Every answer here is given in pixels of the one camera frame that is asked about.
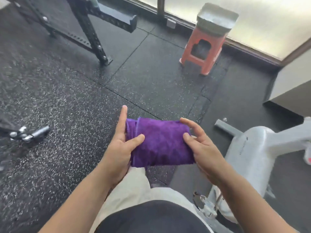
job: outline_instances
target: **white pants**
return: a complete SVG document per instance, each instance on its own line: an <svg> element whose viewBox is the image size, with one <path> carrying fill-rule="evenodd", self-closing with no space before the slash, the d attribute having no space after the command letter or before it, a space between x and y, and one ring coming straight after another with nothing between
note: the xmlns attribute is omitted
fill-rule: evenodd
<svg viewBox="0 0 311 233"><path fill-rule="evenodd" d="M151 200L167 200L195 214L213 233L212 229L197 214L195 206L181 193L168 187L150 188L144 168L131 167L123 180L113 189L101 207L89 233L94 233L107 216L134 205Z"/></svg>

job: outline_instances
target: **black shirt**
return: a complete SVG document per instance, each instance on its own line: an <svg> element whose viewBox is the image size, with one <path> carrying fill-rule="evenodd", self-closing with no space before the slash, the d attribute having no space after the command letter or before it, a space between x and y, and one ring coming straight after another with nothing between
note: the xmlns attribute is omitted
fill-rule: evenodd
<svg viewBox="0 0 311 233"><path fill-rule="evenodd" d="M152 200L115 212L95 233L210 233L205 224L184 207L165 200Z"/></svg>

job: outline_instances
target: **purple towel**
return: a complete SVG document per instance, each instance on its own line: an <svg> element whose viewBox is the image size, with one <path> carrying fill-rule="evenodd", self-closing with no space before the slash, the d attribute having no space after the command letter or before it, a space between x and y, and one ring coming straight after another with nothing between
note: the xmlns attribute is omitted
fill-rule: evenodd
<svg viewBox="0 0 311 233"><path fill-rule="evenodd" d="M194 163L193 152L183 140L185 132L190 134L189 127L179 121L127 119L126 132L126 140L145 135L144 142L131 153L132 167Z"/></svg>

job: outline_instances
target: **person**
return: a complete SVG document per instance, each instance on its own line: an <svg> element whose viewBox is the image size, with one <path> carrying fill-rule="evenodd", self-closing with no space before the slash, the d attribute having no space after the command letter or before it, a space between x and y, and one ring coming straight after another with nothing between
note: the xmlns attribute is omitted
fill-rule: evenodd
<svg viewBox="0 0 311 233"><path fill-rule="evenodd" d="M213 232L183 195L167 187L151 189L144 168L129 169L131 151L145 137L125 141L126 118L124 105L102 160L40 233ZM199 169L221 190L244 232L296 232L235 172L198 124L185 118L180 122L193 129L196 137L185 133L184 141Z"/></svg>

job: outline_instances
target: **hand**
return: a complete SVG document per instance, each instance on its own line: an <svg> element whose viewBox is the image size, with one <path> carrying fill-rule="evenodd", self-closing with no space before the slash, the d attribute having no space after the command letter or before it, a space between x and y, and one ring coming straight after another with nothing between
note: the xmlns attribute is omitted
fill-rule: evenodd
<svg viewBox="0 0 311 233"><path fill-rule="evenodd" d="M145 140L145 136L140 134L125 142L126 118L127 106L123 105L115 134L98 164L98 167L104 171L107 182L111 187L117 185L126 175L131 152Z"/></svg>
<svg viewBox="0 0 311 233"><path fill-rule="evenodd" d="M196 164L214 185L219 183L222 171L229 166L218 148L197 123L181 118L181 123L193 129L195 136L183 135L184 141L192 149Z"/></svg>

